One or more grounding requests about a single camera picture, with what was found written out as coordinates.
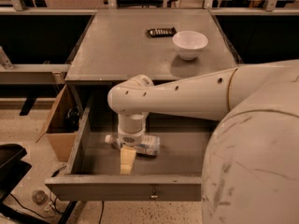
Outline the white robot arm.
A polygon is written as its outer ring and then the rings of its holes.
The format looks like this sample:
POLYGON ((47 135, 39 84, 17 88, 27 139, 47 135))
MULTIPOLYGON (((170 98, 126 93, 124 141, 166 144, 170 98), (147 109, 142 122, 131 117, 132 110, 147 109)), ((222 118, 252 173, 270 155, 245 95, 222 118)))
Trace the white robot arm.
POLYGON ((129 135, 135 114, 219 124, 206 147, 203 224, 299 224, 299 61, 245 64, 153 85, 113 87, 108 104, 129 135))

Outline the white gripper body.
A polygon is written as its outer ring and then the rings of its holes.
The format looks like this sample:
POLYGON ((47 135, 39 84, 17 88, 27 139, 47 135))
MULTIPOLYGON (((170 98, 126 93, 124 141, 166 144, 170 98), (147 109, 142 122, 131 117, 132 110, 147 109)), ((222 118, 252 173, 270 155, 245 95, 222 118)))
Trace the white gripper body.
POLYGON ((134 147, 141 143, 144 134, 144 131, 138 133, 127 133, 123 130, 118 130, 118 139, 123 145, 134 147))

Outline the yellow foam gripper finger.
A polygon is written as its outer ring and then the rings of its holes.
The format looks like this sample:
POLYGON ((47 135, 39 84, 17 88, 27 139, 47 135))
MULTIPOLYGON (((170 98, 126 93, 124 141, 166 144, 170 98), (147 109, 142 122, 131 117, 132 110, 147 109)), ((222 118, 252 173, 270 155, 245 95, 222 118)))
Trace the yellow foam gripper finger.
POLYGON ((121 174, 129 175, 133 169, 136 151, 132 147, 121 148, 121 174))

